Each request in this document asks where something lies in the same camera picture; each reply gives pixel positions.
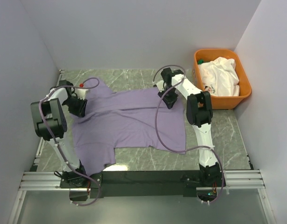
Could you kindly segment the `purple t shirt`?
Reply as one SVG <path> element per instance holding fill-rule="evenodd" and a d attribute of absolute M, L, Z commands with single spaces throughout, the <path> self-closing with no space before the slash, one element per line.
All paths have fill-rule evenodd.
<path fill-rule="evenodd" d="M 157 88 L 113 92 L 103 81 L 86 98 L 85 116 L 71 117 L 74 149 L 87 175 L 115 164 L 115 148 L 185 149 L 180 99 L 169 110 Z"/>

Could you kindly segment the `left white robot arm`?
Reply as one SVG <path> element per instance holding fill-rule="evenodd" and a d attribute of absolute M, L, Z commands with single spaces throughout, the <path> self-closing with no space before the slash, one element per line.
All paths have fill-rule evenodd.
<path fill-rule="evenodd" d="M 61 161 L 62 172 L 55 171 L 54 175 L 61 178 L 62 188 L 82 188 L 89 183 L 84 166 L 68 139 L 68 125 L 62 110 L 63 105 L 67 106 L 69 113 L 83 118 L 86 93 L 87 90 L 76 90 L 71 82 L 61 80 L 43 101 L 30 105 L 35 133 L 53 147 Z"/>

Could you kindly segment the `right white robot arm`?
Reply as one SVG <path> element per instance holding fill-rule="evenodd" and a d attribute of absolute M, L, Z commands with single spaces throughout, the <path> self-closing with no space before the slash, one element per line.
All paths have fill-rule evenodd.
<path fill-rule="evenodd" d="M 181 151 L 182 153 L 199 150 L 199 171 L 197 177 L 189 177 L 186 181 L 196 186 L 215 187 L 219 181 L 224 180 L 222 163 L 214 151 L 211 136 L 211 121 L 213 109 L 211 96 L 207 91 L 202 91 L 190 82 L 185 76 L 185 69 L 175 65 L 176 70 L 171 69 L 171 65 L 164 66 L 156 71 L 162 80 L 155 82 L 160 103 L 165 103 L 168 109 L 173 108 L 178 99 L 178 91 L 186 99 L 186 118 L 192 125 L 197 139 L 197 146 Z"/>

